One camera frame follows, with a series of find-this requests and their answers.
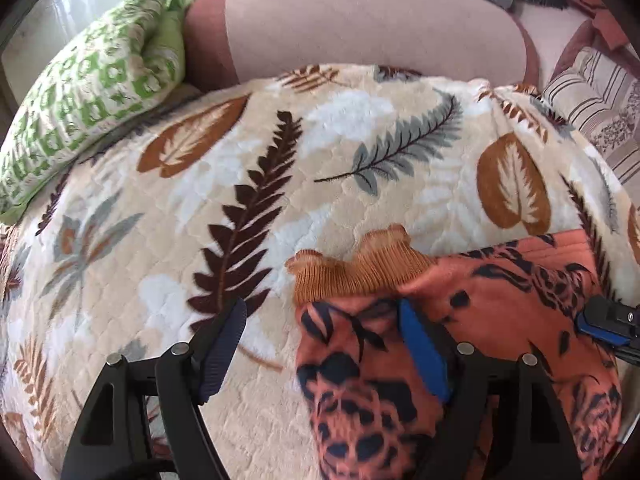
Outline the striped floral pillow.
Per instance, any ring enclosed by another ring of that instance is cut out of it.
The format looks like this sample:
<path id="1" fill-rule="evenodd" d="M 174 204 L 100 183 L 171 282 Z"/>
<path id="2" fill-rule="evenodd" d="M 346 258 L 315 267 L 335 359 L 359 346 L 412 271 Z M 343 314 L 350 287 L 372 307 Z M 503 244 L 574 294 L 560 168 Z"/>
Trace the striped floral pillow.
<path id="1" fill-rule="evenodd" d="M 639 78 L 585 47 L 544 87 L 544 99 L 594 146 L 639 201 Z"/>

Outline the orange floral blouse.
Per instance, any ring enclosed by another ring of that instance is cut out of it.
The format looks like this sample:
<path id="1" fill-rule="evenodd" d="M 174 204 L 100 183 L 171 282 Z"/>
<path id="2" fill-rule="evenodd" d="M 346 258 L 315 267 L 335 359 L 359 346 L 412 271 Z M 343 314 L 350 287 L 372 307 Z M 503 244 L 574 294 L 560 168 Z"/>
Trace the orange floral blouse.
<path id="1" fill-rule="evenodd" d="M 558 397 L 582 476 L 598 478 L 620 431 L 612 356 L 575 320 L 600 290 L 581 230 L 431 258 L 398 224 L 366 234 L 348 261 L 288 260 L 302 339 L 296 375 L 326 479 L 411 479 L 444 406 L 402 340 L 408 300 L 485 356 L 534 356 Z"/>

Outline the pink sofa cushion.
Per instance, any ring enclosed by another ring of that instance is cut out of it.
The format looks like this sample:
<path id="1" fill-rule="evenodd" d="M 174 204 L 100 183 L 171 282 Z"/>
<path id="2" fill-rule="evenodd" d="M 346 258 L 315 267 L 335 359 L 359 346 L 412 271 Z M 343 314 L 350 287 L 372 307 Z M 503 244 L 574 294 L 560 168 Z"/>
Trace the pink sofa cushion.
<path id="1" fill-rule="evenodd" d="M 591 18 L 572 6 L 561 10 L 522 0 L 514 1 L 512 11 L 535 47 L 539 66 L 538 84 L 543 86 L 550 80 L 562 52 L 579 27 L 591 23 Z"/>

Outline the pink bolster cushion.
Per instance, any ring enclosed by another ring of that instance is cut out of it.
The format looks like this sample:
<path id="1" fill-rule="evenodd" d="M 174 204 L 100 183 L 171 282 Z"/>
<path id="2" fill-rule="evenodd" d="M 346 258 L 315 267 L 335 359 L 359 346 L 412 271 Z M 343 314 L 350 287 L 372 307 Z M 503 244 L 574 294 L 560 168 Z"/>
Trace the pink bolster cushion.
<path id="1" fill-rule="evenodd" d="M 323 64 L 495 86 L 539 75 L 528 33 L 486 0 L 195 0 L 183 36 L 186 81 L 203 92 Z"/>

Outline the rust red cloth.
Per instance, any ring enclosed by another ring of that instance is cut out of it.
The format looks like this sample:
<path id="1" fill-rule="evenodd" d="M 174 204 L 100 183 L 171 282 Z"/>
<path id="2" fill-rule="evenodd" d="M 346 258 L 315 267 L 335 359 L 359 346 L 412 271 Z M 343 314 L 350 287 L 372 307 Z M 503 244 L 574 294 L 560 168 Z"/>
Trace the rust red cloth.
<path id="1" fill-rule="evenodd" d="M 627 44 L 630 44 L 622 26 L 618 24 L 618 21 L 616 21 L 612 12 L 608 10 L 603 0 L 567 1 L 573 6 L 577 6 L 579 10 L 591 18 L 593 27 L 611 50 L 624 48 Z"/>

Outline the leaf-pattern fleece blanket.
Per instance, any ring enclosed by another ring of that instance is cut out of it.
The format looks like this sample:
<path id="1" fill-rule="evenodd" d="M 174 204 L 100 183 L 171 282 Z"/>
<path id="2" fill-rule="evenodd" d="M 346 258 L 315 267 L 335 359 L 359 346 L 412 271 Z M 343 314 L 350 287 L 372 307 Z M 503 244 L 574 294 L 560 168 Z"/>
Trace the leaf-pattern fleece blanket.
<path id="1" fill-rule="evenodd" d="M 288 260 L 348 261 L 402 226 L 427 257 L 581 230 L 597 295 L 639 302 L 639 213 L 527 86 L 320 65 L 164 101 L 1 221 L 3 478 L 61 478 L 108 356 L 152 359 L 235 299 L 247 322 L 202 408 L 240 479 L 325 479 L 296 375 Z"/>

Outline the green white checkered pillow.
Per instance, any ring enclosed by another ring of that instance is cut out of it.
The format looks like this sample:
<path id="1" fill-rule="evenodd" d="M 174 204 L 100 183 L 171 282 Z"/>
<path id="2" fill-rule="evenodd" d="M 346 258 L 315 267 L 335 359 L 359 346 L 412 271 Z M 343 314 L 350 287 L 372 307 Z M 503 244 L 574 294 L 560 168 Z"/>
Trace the green white checkered pillow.
<path id="1" fill-rule="evenodd" d="M 1 221 L 14 224 L 62 169 L 160 105 L 186 72 L 183 21 L 194 0 L 122 0 L 55 55 L 1 145 Z"/>

